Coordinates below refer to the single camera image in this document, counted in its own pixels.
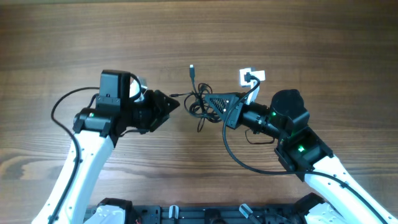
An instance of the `wood grain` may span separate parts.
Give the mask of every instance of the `wood grain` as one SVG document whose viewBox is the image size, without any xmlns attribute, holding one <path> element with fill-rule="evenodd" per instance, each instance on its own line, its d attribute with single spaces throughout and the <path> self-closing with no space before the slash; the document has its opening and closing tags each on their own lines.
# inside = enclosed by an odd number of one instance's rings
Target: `wood grain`
<svg viewBox="0 0 398 224">
<path fill-rule="evenodd" d="M 70 140 L 50 120 L 64 93 L 98 86 L 102 69 L 127 70 L 166 94 L 197 81 L 242 91 L 238 70 L 266 70 L 257 101 L 300 90 L 310 125 L 354 178 L 398 215 L 397 5 L 318 1 L 135 2 L 0 7 L 0 223 L 27 223 L 59 175 Z M 72 126 L 94 92 L 56 116 Z M 158 131 L 122 138 L 91 204 L 237 205 L 294 202 L 311 190 L 296 177 L 244 170 L 228 156 L 221 125 L 180 107 Z M 263 136 L 251 136 L 261 140 Z M 282 170 L 273 146 L 228 132 L 244 162 Z"/>
</svg>

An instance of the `wooden table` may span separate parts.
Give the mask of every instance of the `wooden table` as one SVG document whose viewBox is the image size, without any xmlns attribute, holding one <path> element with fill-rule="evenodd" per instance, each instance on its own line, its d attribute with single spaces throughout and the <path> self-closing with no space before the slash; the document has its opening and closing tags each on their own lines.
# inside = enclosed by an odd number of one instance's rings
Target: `wooden table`
<svg viewBox="0 0 398 224">
<path fill-rule="evenodd" d="M 397 6 L 336 2 L 137 2 L 0 8 L 0 223 L 31 221 L 48 198 L 70 146 L 50 120 L 66 92 L 99 86 L 102 69 L 127 70 L 166 94 L 197 82 L 239 87 L 240 68 L 265 70 L 257 102 L 300 90 L 310 126 L 354 178 L 398 215 Z M 65 100 L 73 117 L 93 91 Z M 90 203 L 262 205 L 295 202 L 311 189 L 296 176 L 264 176 L 227 154 L 221 125 L 183 107 L 154 133 L 129 134 L 99 175 Z M 264 136 L 251 136 L 253 141 Z M 260 169 L 282 170 L 274 146 L 228 131 L 232 150 Z"/>
</svg>

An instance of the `tabletop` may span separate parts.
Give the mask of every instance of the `tabletop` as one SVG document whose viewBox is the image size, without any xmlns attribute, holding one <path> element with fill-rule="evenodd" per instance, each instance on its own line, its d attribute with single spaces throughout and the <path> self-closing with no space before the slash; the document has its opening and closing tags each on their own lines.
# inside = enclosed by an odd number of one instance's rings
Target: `tabletop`
<svg viewBox="0 0 398 224">
<path fill-rule="evenodd" d="M 71 140 L 50 119 L 65 93 L 99 86 L 103 69 L 130 71 L 166 94 L 247 91 L 239 69 L 266 71 L 257 102 L 298 89 L 309 125 L 350 174 L 398 215 L 398 16 L 394 2 L 181 1 L 0 7 L 0 223 L 40 211 Z M 67 98 L 55 116 L 69 128 L 93 91 Z M 183 97 L 177 98 L 181 104 Z M 121 138 L 90 204 L 293 203 L 312 190 L 296 176 L 243 169 L 226 152 L 221 123 L 182 106 L 154 133 Z M 275 145 L 253 146 L 244 128 L 229 145 L 259 169 L 283 170 Z M 250 135 L 253 141 L 267 139 Z"/>
</svg>

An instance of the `green light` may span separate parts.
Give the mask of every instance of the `green light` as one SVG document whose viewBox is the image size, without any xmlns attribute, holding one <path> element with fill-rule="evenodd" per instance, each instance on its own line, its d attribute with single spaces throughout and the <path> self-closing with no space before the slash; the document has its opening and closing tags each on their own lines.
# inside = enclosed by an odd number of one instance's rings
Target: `green light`
<svg viewBox="0 0 398 224">
<path fill-rule="evenodd" d="M 304 149 L 303 146 L 299 146 L 299 147 L 298 147 L 298 151 L 299 151 L 299 152 L 302 152 L 302 151 L 304 151 L 304 150 L 305 150 L 305 149 Z"/>
</svg>

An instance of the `wooden surface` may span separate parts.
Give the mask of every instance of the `wooden surface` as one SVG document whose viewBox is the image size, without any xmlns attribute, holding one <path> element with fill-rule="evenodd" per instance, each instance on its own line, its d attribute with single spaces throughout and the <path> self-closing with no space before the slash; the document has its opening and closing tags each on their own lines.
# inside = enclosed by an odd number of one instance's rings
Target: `wooden surface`
<svg viewBox="0 0 398 224">
<path fill-rule="evenodd" d="M 142 2 L 0 8 L 0 223 L 27 223 L 63 166 L 70 140 L 50 120 L 64 93 L 99 86 L 102 69 L 127 70 L 166 94 L 197 82 L 243 91 L 238 70 L 267 72 L 257 102 L 300 90 L 310 125 L 354 178 L 398 215 L 398 18 L 393 4 L 339 2 Z M 94 92 L 56 112 L 72 127 Z M 295 176 L 263 176 L 227 154 L 221 125 L 182 107 L 158 131 L 119 140 L 91 204 L 259 205 L 294 202 L 311 190 Z M 274 146 L 228 131 L 248 164 L 282 170 Z"/>
</svg>

